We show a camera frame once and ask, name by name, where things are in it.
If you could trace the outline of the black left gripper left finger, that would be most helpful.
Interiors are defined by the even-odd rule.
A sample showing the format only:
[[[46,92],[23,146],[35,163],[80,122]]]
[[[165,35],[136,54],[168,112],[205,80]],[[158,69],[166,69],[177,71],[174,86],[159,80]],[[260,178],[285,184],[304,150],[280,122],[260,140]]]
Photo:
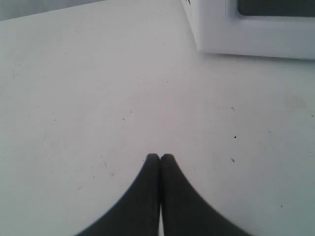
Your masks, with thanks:
[[[160,158],[148,154],[123,196],[80,236],[157,236],[160,216]]]

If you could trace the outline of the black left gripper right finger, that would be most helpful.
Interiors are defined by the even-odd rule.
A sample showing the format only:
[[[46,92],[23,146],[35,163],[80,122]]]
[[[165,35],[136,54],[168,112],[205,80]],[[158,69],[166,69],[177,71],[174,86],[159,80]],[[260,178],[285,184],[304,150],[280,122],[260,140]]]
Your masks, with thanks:
[[[165,236],[247,236],[195,191],[175,157],[160,159],[161,211]]]

